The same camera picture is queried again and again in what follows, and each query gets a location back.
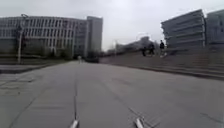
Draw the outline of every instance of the steps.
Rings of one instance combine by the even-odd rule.
[[[101,59],[101,63],[165,71],[224,80],[224,47],[195,48],[160,58],[143,57],[140,52]]]

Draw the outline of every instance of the building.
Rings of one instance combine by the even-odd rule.
[[[202,10],[196,10],[162,22],[167,47],[205,45],[205,20]]]
[[[90,51],[100,52],[102,43],[102,18],[84,19],[29,16],[0,18],[0,52],[13,51],[18,40],[18,28],[23,23],[26,47],[24,53],[66,51],[87,56]]]
[[[208,13],[206,26],[208,43],[224,43],[224,10]]]

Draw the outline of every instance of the curb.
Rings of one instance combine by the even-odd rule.
[[[55,63],[45,64],[45,65],[37,66],[37,67],[34,67],[34,68],[27,68],[27,69],[21,69],[21,70],[0,70],[0,74],[20,74],[20,73],[24,73],[24,72],[28,72],[28,71],[33,71],[33,70],[45,68],[45,67],[48,67],[48,66],[61,64],[61,63],[63,63],[63,62],[56,63],[56,64]]]

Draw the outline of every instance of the wall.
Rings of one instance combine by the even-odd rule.
[[[206,26],[208,43],[224,43],[224,10],[209,13]]]

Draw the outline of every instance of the white building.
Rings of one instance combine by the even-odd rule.
[[[16,30],[22,17],[0,18],[0,52],[11,52],[16,40]],[[58,52],[68,50],[86,56],[89,51],[100,52],[102,42],[102,18],[86,20],[62,17],[29,16],[25,19],[24,34],[27,49],[44,48]]]

